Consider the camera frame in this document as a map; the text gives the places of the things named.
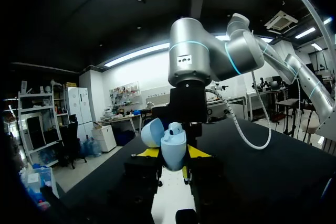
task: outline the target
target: white cable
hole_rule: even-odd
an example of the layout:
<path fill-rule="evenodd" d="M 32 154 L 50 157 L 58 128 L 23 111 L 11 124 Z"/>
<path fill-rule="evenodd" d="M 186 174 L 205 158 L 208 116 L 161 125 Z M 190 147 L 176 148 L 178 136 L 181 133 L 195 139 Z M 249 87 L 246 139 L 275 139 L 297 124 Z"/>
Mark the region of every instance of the white cable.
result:
<path fill-rule="evenodd" d="M 206 92 L 209 92 L 209 93 L 212 93 L 212 94 L 215 94 L 216 96 L 218 96 L 218 97 L 224 102 L 224 104 L 225 104 L 225 105 L 227 106 L 227 108 L 229 109 L 229 112 L 230 112 L 230 114 L 231 114 L 231 116 L 232 116 L 232 119 L 233 119 L 233 121 L 234 121 L 234 123 L 235 123 L 235 126 L 236 126 L 236 128 L 237 128 L 237 131 L 238 131 L 239 135 L 242 137 L 242 139 L 244 140 L 244 142 L 245 142 L 247 145 L 249 145 L 250 147 L 252 147 L 253 149 L 256 149 L 256 150 L 262 150 L 262 149 L 264 149 L 264 148 L 267 147 L 267 145 L 269 144 L 269 142 L 270 142 L 270 140 L 271 140 L 271 134 L 272 134 L 272 130 L 271 130 L 271 122 L 269 121 L 269 117 L 268 117 L 267 111 L 266 111 L 266 109 L 265 109 L 265 106 L 264 106 L 264 104 L 263 104 L 263 101 L 262 101 L 262 99 L 261 99 L 261 97 L 260 97 L 260 94 L 259 94 L 259 92 L 258 92 L 258 88 L 257 88 L 257 84 L 256 84 L 256 78 L 255 78 L 255 76 L 254 76 L 254 72 L 253 72 L 253 71 L 252 71 L 252 78 L 253 78 L 253 84 L 254 84 L 255 90 L 256 90 L 256 92 L 257 92 L 257 96 L 258 96 L 258 98 L 259 98 L 259 101 L 260 101 L 260 103 L 261 103 L 261 106 L 262 106 L 262 108 L 263 108 L 264 114 L 265 114 L 266 119 L 267 119 L 267 122 L 268 122 L 268 138 L 267 138 L 266 144 L 264 144 L 263 146 L 256 146 L 256 145 L 252 144 L 252 143 L 246 138 L 246 136 L 243 134 L 243 132 L 242 132 L 242 130 L 241 130 L 239 124 L 238 124 L 238 121 L 237 121 L 237 119 L 236 119 L 236 115 L 235 115 L 235 113 L 233 112 L 233 110 L 231 109 L 231 106 L 229 105 L 228 101 L 227 101 L 225 98 L 223 98 L 223 96 L 222 96 L 220 93 L 218 93 L 218 92 L 215 91 L 215 90 L 211 90 L 211 89 L 206 89 L 205 91 L 206 91 Z"/>
<path fill-rule="evenodd" d="M 299 78 L 296 78 L 296 81 L 298 82 L 298 88 L 299 88 L 299 112 L 298 112 L 298 117 L 296 118 L 296 122 L 295 122 L 295 124 L 296 125 L 298 125 L 297 123 L 298 123 L 298 120 L 299 120 L 299 118 L 300 118 L 300 113 L 301 113 L 301 111 L 300 111 L 300 106 L 301 106 L 301 93 L 300 93 L 300 82 L 299 82 Z M 297 128 L 296 130 L 294 130 L 294 138 L 295 138 L 295 132 L 296 131 L 299 131 L 300 130 L 300 128 Z"/>

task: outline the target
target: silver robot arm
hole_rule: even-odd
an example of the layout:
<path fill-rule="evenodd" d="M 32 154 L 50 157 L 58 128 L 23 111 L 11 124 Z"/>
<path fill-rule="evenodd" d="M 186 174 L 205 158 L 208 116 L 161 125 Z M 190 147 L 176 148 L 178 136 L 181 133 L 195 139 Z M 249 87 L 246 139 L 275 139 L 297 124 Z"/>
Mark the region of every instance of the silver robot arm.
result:
<path fill-rule="evenodd" d="M 258 69 L 265 60 L 287 84 L 299 78 L 319 116 L 319 134 L 334 139 L 336 130 L 331 130 L 331 122 L 336 120 L 335 101 L 323 84 L 296 55 L 289 54 L 283 60 L 272 46 L 254 36 L 248 25 L 246 17 L 234 14 L 227 26 L 230 41 L 223 42 L 195 19 L 177 20 L 170 34 L 169 83 L 179 87 L 196 81 L 205 87 L 211 80 L 222 81 Z"/>

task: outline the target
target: white floor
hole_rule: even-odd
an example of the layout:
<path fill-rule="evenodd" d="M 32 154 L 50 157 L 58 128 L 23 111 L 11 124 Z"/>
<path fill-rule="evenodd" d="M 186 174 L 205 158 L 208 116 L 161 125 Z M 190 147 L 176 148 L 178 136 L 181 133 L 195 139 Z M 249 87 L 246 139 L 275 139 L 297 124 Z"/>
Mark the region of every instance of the white floor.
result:
<path fill-rule="evenodd" d="M 309 113 L 310 111 L 309 110 L 305 110 L 305 113 L 302 115 L 302 119 L 301 119 L 301 122 L 303 122 L 305 119 L 308 119 L 309 117 Z M 315 112 L 313 112 L 311 118 L 317 118 L 317 114 Z M 297 138 L 298 140 L 303 140 L 304 136 L 305 136 L 305 132 L 302 131 L 301 129 L 301 126 L 300 126 L 300 129 L 299 129 L 299 135 L 297 137 L 297 129 L 299 127 L 299 122 L 300 122 L 300 118 L 297 119 L 296 118 L 296 133 L 295 133 L 295 138 Z M 259 125 L 262 125 L 262 126 L 265 126 L 265 127 L 268 127 L 268 123 L 266 121 L 266 119 L 260 119 L 259 121 L 255 121 L 254 123 L 256 124 L 259 124 Z M 288 131 L 290 131 L 292 129 L 292 124 L 293 124 L 293 118 L 289 118 L 289 121 L 288 121 Z M 284 125 L 285 125 L 285 128 L 286 128 L 286 121 L 285 119 L 281 119 L 279 121 L 279 124 L 277 125 L 276 123 L 272 123 L 271 122 L 271 128 L 272 130 L 275 130 L 277 132 L 280 132 L 280 133 L 283 133 L 284 132 Z M 311 135 L 311 139 L 310 139 L 310 142 L 312 143 L 312 145 L 316 148 L 319 148 L 321 149 L 322 148 L 322 143 L 319 142 L 319 139 L 321 138 L 321 136 L 318 136 L 316 134 L 312 134 Z"/>
<path fill-rule="evenodd" d="M 120 150 L 121 147 L 122 146 L 117 146 L 110 152 L 103 152 L 99 157 L 86 157 L 87 163 L 84 163 L 83 159 L 77 159 L 74 163 L 75 169 L 72 169 L 71 164 L 69 164 L 68 167 L 54 167 L 52 170 L 54 172 L 56 182 L 66 193 L 68 190 L 73 188 L 75 184 L 88 176 L 108 158 Z"/>

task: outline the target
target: black table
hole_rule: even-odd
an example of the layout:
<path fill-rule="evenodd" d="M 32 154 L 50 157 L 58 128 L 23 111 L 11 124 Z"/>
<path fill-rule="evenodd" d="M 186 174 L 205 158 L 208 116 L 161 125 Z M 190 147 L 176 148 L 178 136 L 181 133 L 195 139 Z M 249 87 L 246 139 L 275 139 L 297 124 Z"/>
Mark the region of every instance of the black table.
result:
<path fill-rule="evenodd" d="M 265 143 L 268 136 L 266 127 L 238 121 L 253 144 Z M 272 131 L 266 149 L 252 149 L 241 139 L 231 119 L 204 124 L 203 134 L 197 138 L 197 147 L 216 155 L 224 163 L 224 173 L 243 201 L 262 199 L 267 202 L 267 208 L 279 201 L 290 201 L 307 188 L 309 197 L 320 197 L 336 170 L 335 157 L 275 131 Z M 123 162 L 132 153 L 145 149 L 141 139 L 136 137 L 68 191 L 61 198 L 62 202 L 73 207 L 90 197 L 104 203 L 107 190 L 113 188 L 122 176 Z M 294 211 L 293 206 L 288 205 L 288 208 Z"/>

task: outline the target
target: blue accent ring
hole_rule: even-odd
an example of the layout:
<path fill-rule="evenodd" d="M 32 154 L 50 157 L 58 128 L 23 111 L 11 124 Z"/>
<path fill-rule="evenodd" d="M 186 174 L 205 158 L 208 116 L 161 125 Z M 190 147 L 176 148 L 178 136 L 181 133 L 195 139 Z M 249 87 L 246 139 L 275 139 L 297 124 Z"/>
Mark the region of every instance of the blue accent ring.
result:
<path fill-rule="evenodd" d="M 321 82 L 321 81 L 319 81 L 318 83 L 316 83 L 315 87 L 313 88 L 313 90 L 312 90 L 311 93 L 310 93 L 309 98 L 311 98 L 311 96 L 313 95 L 315 89 L 317 88 L 317 85 L 318 85 L 320 82 Z"/>
<path fill-rule="evenodd" d="M 208 49 L 204 44 L 202 44 L 202 43 L 200 43 L 200 42 L 197 42 L 197 41 L 193 41 L 193 40 L 186 40 L 186 41 L 178 42 L 178 43 L 174 44 L 174 45 L 169 49 L 169 51 L 172 50 L 174 47 L 176 47 L 178 44 L 181 44 L 181 43 L 194 43 L 194 44 L 198 44 L 198 45 L 201 45 L 202 47 L 205 47 L 205 49 L 209 52 L 209 49 Z"/>
<path fill-rule="evenodd" d="M 227 46 L 226 46 L 226 43 L 224 44 L 224 47 L 225 47 L 225 51 L 226 51 L 226 54 L 227 54 L 227 57 L 229 58 L 229 61 L 231 62 L 231 65 L 232 67 L 236 70 L 236 72 L 240 75 L 241 73 L 239 72 L 239 70 L 237 69 L 235 63 L 233 62 L 228 50 L 227 50 Z"/>
<path fill-rule="evenodd" d="M 266 47 L 265 47 L 265 49 L 264 49 L 264 51 L 263 51 L 262 54 L 264 54 L 266 52 L 267 47 L 268 47 L 268 44 L 266 44 Z"/>

